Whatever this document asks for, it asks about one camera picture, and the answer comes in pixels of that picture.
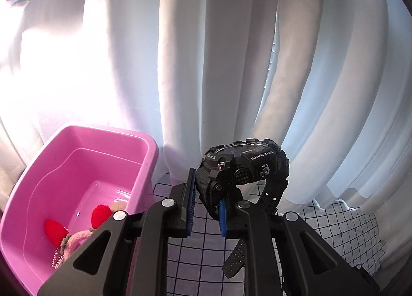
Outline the pearl bow hair clip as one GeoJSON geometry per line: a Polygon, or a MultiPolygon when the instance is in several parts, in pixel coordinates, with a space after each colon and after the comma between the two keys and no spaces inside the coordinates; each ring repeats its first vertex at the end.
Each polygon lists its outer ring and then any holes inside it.
{"type": "Polygon", "coordinates": [[[65,250],[56,249],[52,259],[52,267],[58,269],[65,261],[65,250]]]}

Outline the pink plastic tub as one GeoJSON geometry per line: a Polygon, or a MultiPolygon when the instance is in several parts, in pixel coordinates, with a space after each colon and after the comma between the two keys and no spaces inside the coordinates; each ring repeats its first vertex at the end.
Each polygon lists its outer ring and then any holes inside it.
{"type": "Polygon", "coordinates": [[[30,295],[55,271],[45,220],[77,233],[90,227],[98,205],[143,212],[154,202],[151,176],[158,156],[151,136],[127,130],[69,126],[45,144],[1,218],[1,253],[30,295]]]}

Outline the black digital wristwatch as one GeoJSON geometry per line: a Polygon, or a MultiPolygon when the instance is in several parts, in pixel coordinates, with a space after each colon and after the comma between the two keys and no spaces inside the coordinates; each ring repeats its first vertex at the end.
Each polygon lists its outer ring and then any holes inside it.
{"type": "Polygon", "coordinates": [[[209,215],[219,222],[223,237],[235,205],[243,199],[240,186],[265,181],[257,206],[275,214],[288,186],[290,161],[285,152],[268,138],[248,138],[211,147],[195,172],[195,187],[209,215]]]}

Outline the white curtain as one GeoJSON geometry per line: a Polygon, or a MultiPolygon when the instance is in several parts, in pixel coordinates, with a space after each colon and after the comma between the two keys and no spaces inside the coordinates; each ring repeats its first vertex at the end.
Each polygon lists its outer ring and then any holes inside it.
{"type": "Polygon", "coordinates": [[[154,137],[183,180],[211,146],[270,138],[279,209],[374,214],[411,253],[411,14],[402,0],[1,1],[1,203],[60,127],[154,137]]]}

